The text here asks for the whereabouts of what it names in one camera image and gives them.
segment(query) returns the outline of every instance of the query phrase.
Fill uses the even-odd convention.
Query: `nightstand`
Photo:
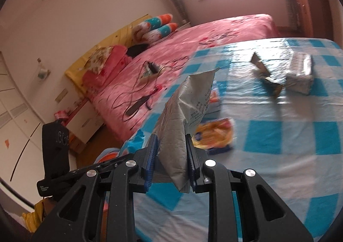
[[[86,144],[95,132],[103,125],[104,121],[87,99],[70,114],[66,127],[80,141]]]
[[[333,40],[329,0],[296,0],[297,18],[304,37]]]

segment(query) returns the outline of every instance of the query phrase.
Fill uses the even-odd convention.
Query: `blue gripper pad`
[[[197,157],[195,156],[196,153],[194,151],[191,136],[187,134],[185,138],[187,150],[188,177],[191,187],[193,188],[193,190],[195,190],[197,186],[197,179],[199,177],[199,164],[197,162]]]
[[[158,138],[152,134],[150,136],[149,144],[145,153],[143,165],[142,165],[142,178],[145,180],[144,189],[147,192],[151,187],[152,177],[154,174],[155,157],[158,150]]]

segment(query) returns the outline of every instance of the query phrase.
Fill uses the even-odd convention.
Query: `pink bedspread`
[[[229,43],[279,37],[270,15],[248,15],[201,24],[175,33],[136,57],[102,92],[93,104],[113,134],[125,141],[140,128],[149,108],[178,78],[184,64],[195,51]],[[138,85],[136,80],[145,61],[164,67],[156,80]],[[124,113],[136,100],[152,94],[137,113]]]

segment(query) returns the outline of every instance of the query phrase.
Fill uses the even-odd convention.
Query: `silver screw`
[[[214,167],[216,164],[216,162],[214,160],[206,160],[205,161],[205,165],[207,165],[208,167]]]
[[[88,170],[86,174],[88,177],[94,177],[96,175],[96,170]]]
[[[136,164],[137,164],[137,163],[136,163],[136,161],[134,161],[134,160],[128,160],[128,161],[126,162],[126,166],[129,167],[129,168],[134,167]]]
[[[245,174],[249,177],[253,177],[256,175],[256,172],[255,172],[255,170],[246,170]]]

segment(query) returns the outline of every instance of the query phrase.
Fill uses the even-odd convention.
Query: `wooden floor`
[[[114,138],[110,130],[106,126],[102,126],[92,136],[86,148],[76,155],[77,166],[78,168],[83,168],[91,165],[104,149],[110,147],[121,148],[121,146],[122,143]]]

